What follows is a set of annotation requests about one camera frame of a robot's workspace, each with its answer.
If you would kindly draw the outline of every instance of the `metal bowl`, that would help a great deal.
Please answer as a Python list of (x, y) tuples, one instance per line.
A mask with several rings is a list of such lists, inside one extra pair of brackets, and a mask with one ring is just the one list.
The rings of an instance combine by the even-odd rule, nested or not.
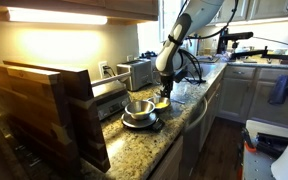
[(147, 119), (154, 111), (155, 105), (150, 101), (133, 101), (125, 107), (125, 112), (135, 120)]
[(164, 112), (171, 104), (170, 99), (167, 97), (152, 97), (148, 101), (154, 103), (155, 111), (158, 113)]

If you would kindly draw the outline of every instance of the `wooden board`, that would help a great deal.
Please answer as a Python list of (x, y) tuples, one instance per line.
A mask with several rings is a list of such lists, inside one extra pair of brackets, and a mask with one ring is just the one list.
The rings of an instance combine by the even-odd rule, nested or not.
[(68, 95), (71, 119), (80, 155), (102, 172), (110, 168), (106, 144), (88, 71), (80, 68), (60, 68), (20, 61), (4, 64), (60, 72)]
[(0, 113), (13, 135), (69, 174), (81, 169), (59, 72), (0, 65)]

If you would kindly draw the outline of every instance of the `electrical outlet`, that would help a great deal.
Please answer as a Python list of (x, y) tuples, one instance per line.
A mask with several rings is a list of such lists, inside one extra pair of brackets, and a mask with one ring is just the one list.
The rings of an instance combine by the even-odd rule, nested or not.
[(102, 79), (106, 77), (106, 75), (104, 74), (104, 69), (103, 69), (104, 66), (107, 66), (107, 61), (101, 61), (98, 63), (98, 68), (99, 68)]

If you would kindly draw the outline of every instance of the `floor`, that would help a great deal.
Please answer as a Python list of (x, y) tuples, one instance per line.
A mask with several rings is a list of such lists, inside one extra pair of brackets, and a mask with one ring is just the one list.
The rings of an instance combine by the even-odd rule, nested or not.
[(242, 126), (237, 122), (215, 118), (191, 180), (238, 179), (236, 163)]

